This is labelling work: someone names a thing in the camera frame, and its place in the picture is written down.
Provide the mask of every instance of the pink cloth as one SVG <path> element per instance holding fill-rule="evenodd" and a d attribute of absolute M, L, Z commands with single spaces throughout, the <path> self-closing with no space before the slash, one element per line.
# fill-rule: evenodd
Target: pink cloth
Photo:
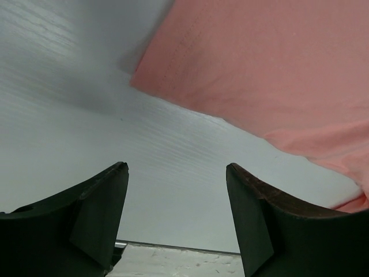
<path fill-rule="evenodd" d="M 343 173 L 369 196 L 368 0 L 176 0 L 131 84 Z M 339 209 L 365 208 L 362 195 Z"/>

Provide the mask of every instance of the towel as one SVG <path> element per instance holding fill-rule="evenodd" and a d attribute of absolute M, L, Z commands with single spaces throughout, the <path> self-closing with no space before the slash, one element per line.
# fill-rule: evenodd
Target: towel
<path fill-rule="evenodd" d="M 369 208 L 369 1 L 176 0 L 132 86 L 352 178 Z"/>

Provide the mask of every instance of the white surface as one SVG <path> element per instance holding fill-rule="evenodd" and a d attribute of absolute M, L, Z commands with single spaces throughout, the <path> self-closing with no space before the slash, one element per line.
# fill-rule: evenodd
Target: white surface
<path fill-rule="evenodd" d="M 0 211 L 122 160 L 130 181 L 118 238 L 237 252 L 228 163 L 312 203 L 355 195 L 339 174 L 129 87 L 168 3 L 0 1 Z"/>
<path fill-rule="evenodd" d="M 240 256 L 128 245 L 109 277 L 244 277 Z"/>

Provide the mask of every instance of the wrinkled fabric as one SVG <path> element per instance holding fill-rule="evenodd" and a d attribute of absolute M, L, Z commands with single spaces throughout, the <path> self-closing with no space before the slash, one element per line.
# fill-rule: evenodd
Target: wrinkled fabric
<path fill-rule="evenodd" d="M 369 1 L 176 0 L 132 86 L 352 178 L 369 208 Z"/>

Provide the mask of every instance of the fabric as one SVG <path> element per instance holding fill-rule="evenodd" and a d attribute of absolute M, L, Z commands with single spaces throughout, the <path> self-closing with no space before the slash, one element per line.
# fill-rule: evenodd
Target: fabric
<path fill-rule="evenodd" d="M 368 14 L 367 0 L 176 0 L 131 84 L 342 173 L 369 196 Z M 338 207 L 365 208 L 365 195 Z"/>

